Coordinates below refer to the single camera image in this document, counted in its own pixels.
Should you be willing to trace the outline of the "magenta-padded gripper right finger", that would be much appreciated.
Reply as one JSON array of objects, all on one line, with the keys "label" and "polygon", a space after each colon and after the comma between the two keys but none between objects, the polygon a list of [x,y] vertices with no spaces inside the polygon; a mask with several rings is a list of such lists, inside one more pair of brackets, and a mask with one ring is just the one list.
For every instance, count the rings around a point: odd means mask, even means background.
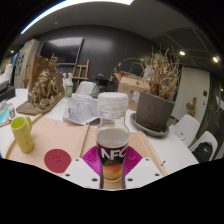
[{"label": "magenta-padded gripper right finger", "polygon": [[128,147],[123,160],[123,188],[140,188],[163,177],[150,157],[142,157],[135,149]]}]

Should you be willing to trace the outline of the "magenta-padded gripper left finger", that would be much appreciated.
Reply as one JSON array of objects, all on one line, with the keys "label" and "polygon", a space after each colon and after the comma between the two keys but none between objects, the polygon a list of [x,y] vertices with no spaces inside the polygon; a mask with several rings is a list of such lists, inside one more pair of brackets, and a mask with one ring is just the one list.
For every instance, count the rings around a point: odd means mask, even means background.
[{"label": "magenta-padded gripper left finger", "polygon": [[81,158],[74,158],[63,178],[84,188],[102,188],[102,163],[94,146]]}]

